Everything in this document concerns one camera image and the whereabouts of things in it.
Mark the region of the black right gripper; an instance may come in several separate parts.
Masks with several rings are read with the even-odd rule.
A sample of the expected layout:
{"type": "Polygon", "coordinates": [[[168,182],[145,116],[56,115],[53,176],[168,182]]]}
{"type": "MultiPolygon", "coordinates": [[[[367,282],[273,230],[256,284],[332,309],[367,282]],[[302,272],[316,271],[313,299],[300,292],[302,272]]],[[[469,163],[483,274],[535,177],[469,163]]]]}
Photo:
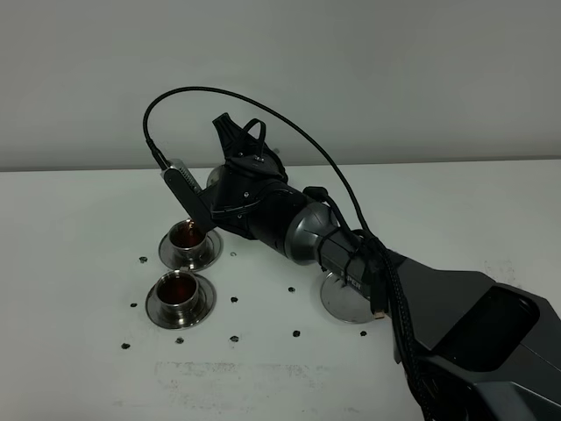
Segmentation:
{"type": "Polygon", "coordinates": [[[263,157],[263,122],[240,127],[228,113],[213,121],[226,159],[211,205],[217,226],[259,240],[274,250],[285,248],[288,227],[307,198],[288,185],[280,160],[263,157]]]}

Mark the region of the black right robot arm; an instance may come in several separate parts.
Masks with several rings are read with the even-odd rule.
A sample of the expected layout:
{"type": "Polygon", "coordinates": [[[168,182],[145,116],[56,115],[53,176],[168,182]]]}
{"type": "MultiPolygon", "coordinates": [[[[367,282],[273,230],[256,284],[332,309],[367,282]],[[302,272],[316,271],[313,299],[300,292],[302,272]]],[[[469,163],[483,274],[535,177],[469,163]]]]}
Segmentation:
{"type": "Polygon", "coordinates": [[[352,229],[322,187],[296,190],[263,135],[228,115],[211,205],[220,228],[316,263],[388,316],[394,357],[427,420],[557,420],[560,319],[550,303],[481,272],[445,271],[352,229]]]}

